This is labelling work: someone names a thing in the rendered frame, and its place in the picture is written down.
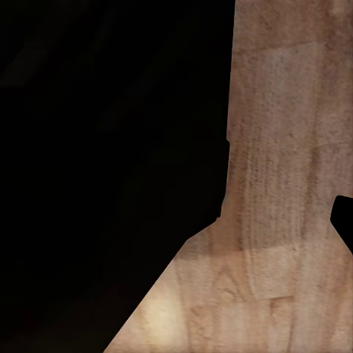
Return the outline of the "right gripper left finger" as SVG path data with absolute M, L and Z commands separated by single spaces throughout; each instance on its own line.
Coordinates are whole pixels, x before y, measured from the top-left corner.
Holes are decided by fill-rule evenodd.
M 37 212 L 31 196 L 0 204 L 0 283 L 37 222 Z

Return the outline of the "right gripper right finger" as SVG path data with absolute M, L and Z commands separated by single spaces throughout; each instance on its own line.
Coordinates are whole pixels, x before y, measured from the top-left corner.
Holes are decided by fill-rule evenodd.
M 330 221 L 353 254 L 353 198 L 336 196 Z

